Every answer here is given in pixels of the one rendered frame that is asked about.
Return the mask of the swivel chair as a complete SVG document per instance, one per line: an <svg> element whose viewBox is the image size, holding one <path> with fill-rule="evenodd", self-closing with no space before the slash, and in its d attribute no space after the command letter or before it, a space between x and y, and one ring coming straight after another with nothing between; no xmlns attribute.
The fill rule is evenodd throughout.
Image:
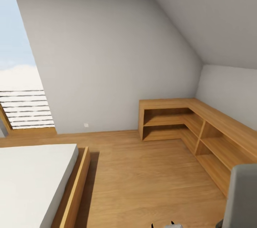
<svg viewBox="0 0 257 228"><path fill-rule="evenodd" d="M257 228L257 164L233 166L224 218L216 228Z"/></svg>

